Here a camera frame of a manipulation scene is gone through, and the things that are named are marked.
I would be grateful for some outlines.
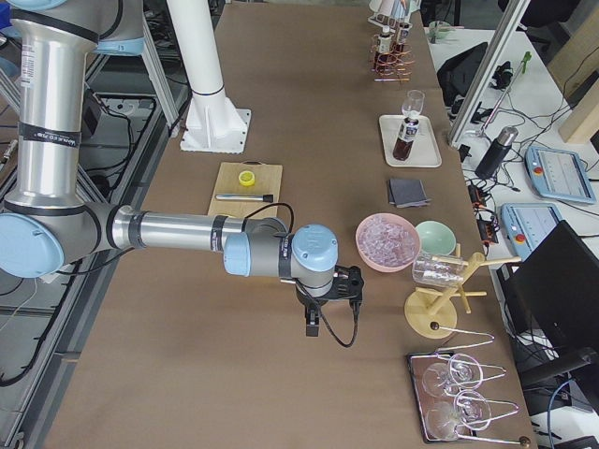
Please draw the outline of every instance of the black chair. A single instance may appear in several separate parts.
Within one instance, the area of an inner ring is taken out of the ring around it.
[[[498,0],[497,4],[505,11],[509,0]],[[522,16],[520,24],[524,27],[541,28],[557,22],[567,22],[577,8],[580,0],[531,0]],[[549,40],[527,33],[531,42],[543,44],[546,51],[551,43]]]

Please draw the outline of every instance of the napkin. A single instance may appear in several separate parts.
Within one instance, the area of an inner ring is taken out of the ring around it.
[[[391,178],[387,185],[389,204],[398,208],[428,206],[430,199],[424,193],[421,180],[403,180]]]

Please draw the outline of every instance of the light green bowl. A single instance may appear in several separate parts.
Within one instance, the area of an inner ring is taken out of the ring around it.
[[[456,236],[443,223],[422,222],[416,226],[416,231],[425,253],[450,255],[456,249]]]

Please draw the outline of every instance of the black thermos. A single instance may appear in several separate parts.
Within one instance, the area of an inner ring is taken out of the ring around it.
[[[483,160],[480,161],[475,170],[475,175],[479,179],[486,180],[495,174],[499,165],[512,149],[512,142],[516,140],[517,135],[518,129],[514,126],[506,126],[502,129],[499,136],[490,143]]]

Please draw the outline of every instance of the glass bottle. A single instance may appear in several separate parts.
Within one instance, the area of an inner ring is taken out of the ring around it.
[[[418,119],[406,117],[403,119],[400,132],[397,135],[395,147],[393,148],[393,157],[398,161],[405,161],[410,156],[412,144],[418,132]]]
[[[397,32],[395,34],[395,42],[393,43],[393,51],[395,53],[403,53],[405,41],[410,33],[410,28],[412,28],[410,23],[401,22],[398,25]]]
[[[379,64],[384,64],[387,61],[388,54],[391,52],[392,40],[391,28],[388,25],[383,26],[381,34],[376,37],[373,70],[376,70]]]

